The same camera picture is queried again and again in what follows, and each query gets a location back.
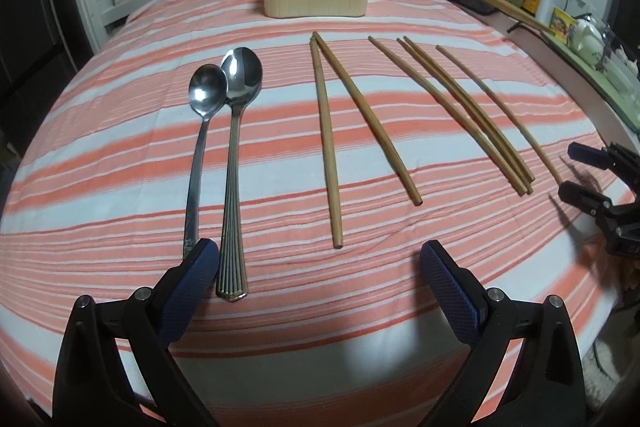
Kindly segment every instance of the metal screw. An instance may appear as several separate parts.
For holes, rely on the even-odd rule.
[[[85,308],[89,305],[89,302],[91,302],[91,297],[89,295],[81,295],[76,301],[76,306],[78,306],[78,308]]]
[[[151,288],[138,288],[133,296],[139,301],[146,301],[151,296]]]
[[[564,306],[564,301],[562,301],[562,298],[557,295],[551,295],[549,296],[549,304],[554,308],[562,308],[562,306]]]
[[[489,295],[489,298],[495,302],[500,302],[504,299],[504,292],[500,290],[500,288],[489,288],[486,294]]]

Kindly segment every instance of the table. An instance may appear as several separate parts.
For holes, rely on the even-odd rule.
[[[509,120],[434,47],[452,49],[521,117],[565,179],[609,172],[573,164],[567,145],[602,146],[572,99],[533,60],[443,0],[370,0],[364,18],[270,20],[262,0],[155,0],[82,69],[17,173],[0,225],[0,360],[50,411],[54,367],[74,300],[125,298],[182,257],[184,208],[200,118],[187,87],[199,65],[254,49],[264,89],[241,129],[240,197],[249,295],[212,293],[172,352],[225,427],[413,427],[465,357],[420,279],[417,253],[439,239],[486,287],[511,298],[562,296],[584,353],[616,298],[591,219]],[[335,73],[324,72],[337,147],[344,244],[333,250],[308,47],[317,30],[394,141],[424,204],[412,205]],[[367,41],[409,35],[458,78],[536,176],[519,198],[478,145]],[[219,241],[230,112],[211,122],[200,234]],[[479,415],[495,408],[510,348]],[[132,384],[145,393],[121,345]]]

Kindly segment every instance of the white teapot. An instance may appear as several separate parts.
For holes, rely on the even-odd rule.
[[[567,39],[569,49],[588,65],[594,67],[604,53],[602,35],[592,23],[578,20],[571,28]]]

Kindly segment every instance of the spoon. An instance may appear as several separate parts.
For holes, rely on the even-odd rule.
[[[233,302],[244,297],[247,292],[238,185],[240,120],[246,106],[253,102],[262,87],[262,64],[260,58],[249,48],[236,48],[226,54],[222,70],[229,85],[226,103],[231,108],[231,133],[216,293],[225,301]]]
[[[198,242],[198,210],[200,208],[200,181],[202,178],[202,160],[207,141],[209,122],[225,105],[227,83],[225,72],[213,64],[199,67],[189,83],[189,103],[191,108],[202,117],[202,124],[196,149],[191,163],[191,176],[187,192],[187,212],[184,219],[184,242],[182,257],[185,258]]]

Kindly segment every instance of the chopstick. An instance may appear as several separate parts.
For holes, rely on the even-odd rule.
[[[471,119],[476,122],[480,130],[486,134],[497,151],[504,156],[511,168],[520,176],[520,179],[522,179],[527,187],[527,194],[532,194],[533,189],[530,183],[536,178],[500,128],[489,118],[489,115],[478,105],[478,102],[476,102],[431,55],[409,37],[405,36],[404,40],[414,50],[414,53],[410,53],[412,57],[458,100],[460,105],[468,112]]]
[[[320,60],[318,42],[311,37],[311,58],[316,77],[316,91],[318,92],[318,107],[320,112],[320,134],[322,137],[322,158],[324,160],[324,177],[326,191],[329,196],[329,218],[331,220],[331,235],[334,248],[342,248],[342,213],[340,211],[340,190],[338,188],[338,170],[335,166],[334,131],[331,127],[331,113],[329,100],[324,84],[324,71]]]
[[[509,120],[511,120],[511,122],[522,133],[522,135],[529,142],[530,146],[533,148],[536,154],[538,154],[538,156],[542,160],[542,163],[546,166],[547,169],[549,169],[549,172],[551,172],[551,175],[554,177],[558,185],[560,185],[562,183],[562,177],[554,167],[553,163],[551,163],[549,156],[546,155],[537,140],[533,138],[532,134],[527,130],[526,127],[524,127],[524,124],[518,119],[517,116],[515,116],[515,114],[513,114],[513,111],[509,109],[509,107],[500,99],[500,97],[498,97],[498,95],[495,94],[489,88],[489,86],[487,86],[480,79],[480,77],[478,77],[473,71],[467,68],[461,60],[455,57],[455,55],[450,53],[446,48],[442,46],[436,46],[436,49],[445,57],[447,57],[451,62],[453,62],[457,67],[459,67],[460,70],[462,70],[466,74],[466,76],[468,76],[471,80],[478,84],[478,87],[480,87],[480,89],[482,89],[486,93],[486,95],[494,101],[495,105],[497,105],[503,111],[503,113],[507,115],[507,118],[509,118]]]
[[[380,147],[382,147],[382,150],[388,158],[389,163],[398,174],[402,185],[404,185],[404,188],[409,194],[411,200],[414,202],[414,205],[421,205],[422,198],[420,197],[420,192],[418,192],[418,189],[415,187],[414,181],[411,179],[411,176],[404,166],[404,163],[402,163],[402,158],[391,142],[391,139],[386,133],[385,128],[382,127],[380,120],[378,120],[378,117],[376,117],[375,113],[367,103],[367,100],[364,98],[358,87],[349,76],[349,73],[347,73],[340,61],[335,57],[334,53],[331,51],[326,42],[322,40],[320,34],[318,32],[314,32],[313,35],[318,42],[318,45],[320,46],[320,49],[322,50],[324,56],[326,57],[327,62],[329,62],[331,67],[334,68],[335,73],[337,73],[337,75],[340,77],[342,83],[344,84],[344,87],[346,87],[347,91],[349,91],[353,102],[356,103],[364,119],[367,121],[367,124],[369,124],[371,132],[380,143]]]
[[[505,159],[498,154],[494,147],[487,142],[486,138],[478,131],[478,128],[469,121],[452,103],[447,100],[444,95],[433,87],[430,82],[412,68],[407,62],[402,60],[393,51],[388,49],[384,44],[378,42],[375,38],[369,37],[369,41],[377,47],[383,54],[389,58],[396,66],[398,66],[404,73],[411,77],[416,84],[426,90],[444,109],[457,121],[475,140],[476,143],[482,148],[482,150],[492,159],[492,161],[498,166],[502,174],[510,181],[513,188],[516,190],[519,196],[523,196],[527,189],[522,183],[522,180],[513,171],[510,165]],[[401,46],[408,52],[411,46],[404,41],[400,41]]]

